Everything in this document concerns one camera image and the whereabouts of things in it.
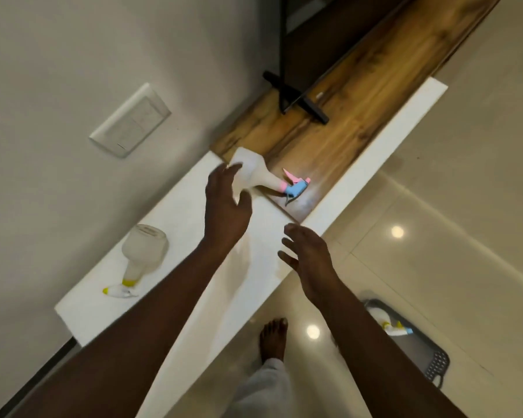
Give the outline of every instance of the wood grain surface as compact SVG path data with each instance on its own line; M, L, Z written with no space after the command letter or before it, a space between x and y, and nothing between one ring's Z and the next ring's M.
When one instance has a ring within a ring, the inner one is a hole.
M329 116L311 121L298 107L282 115L270 90L211 150L230 161L237 147L265 158L268 169L310 177L306 191L285 207L302 222L363 149L472 32L499 0L414 0L375 28L310 92Z

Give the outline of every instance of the light switch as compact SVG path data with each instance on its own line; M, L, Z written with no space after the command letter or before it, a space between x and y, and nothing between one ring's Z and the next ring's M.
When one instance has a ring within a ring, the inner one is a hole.
M125 157L170 114L146 83L89 137L113 154Z

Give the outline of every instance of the hand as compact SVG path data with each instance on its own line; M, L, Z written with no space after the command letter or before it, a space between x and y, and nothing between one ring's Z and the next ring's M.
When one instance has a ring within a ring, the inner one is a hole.
M252 197L240 193L238 205L232 197L232 181L242 164L221 164L209 175L205 188L205 235L203 240L227 255L244 235L252 215Z
M293 251L298 259L279 251L277 255L290 265L300 277L302 290L316 308L332 301L334 290L341 284L325 241L313 230L298 224L287 224L283 245Z

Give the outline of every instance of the black metal leg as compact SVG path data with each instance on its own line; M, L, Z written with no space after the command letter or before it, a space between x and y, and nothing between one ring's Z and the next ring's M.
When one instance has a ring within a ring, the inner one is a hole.
M301 95L301 92L299 90L296 90L291 86L284 85L282 87L280 77L272 72L263 72L263 77L267 82L271 83L273 88L279 90L281 94L285 97L285 99L289 102L293 102ZM298 106L320 123L324 125L328 123L329 117L327 117L325 113L318 106L316 106L307 96L301 97L298 100Z

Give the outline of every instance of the white countertop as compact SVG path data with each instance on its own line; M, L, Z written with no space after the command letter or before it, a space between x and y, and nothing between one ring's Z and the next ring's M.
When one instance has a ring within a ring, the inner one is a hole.
M322 234L377 172L421 118L446 91L429 78L306 218ZM145 294L171 272L203 235L207 176L221 160L207 153L140 222L163 230L169 250L161 267L139 283ZM162 418L188 390L290 269L278 258L283 227L291 220L258 191L244 237L203 292L163 362L138 417ZM103 288L121 282L127 259L120 241L56 305L56 312L79 344L88 344L141 298L110 298Z

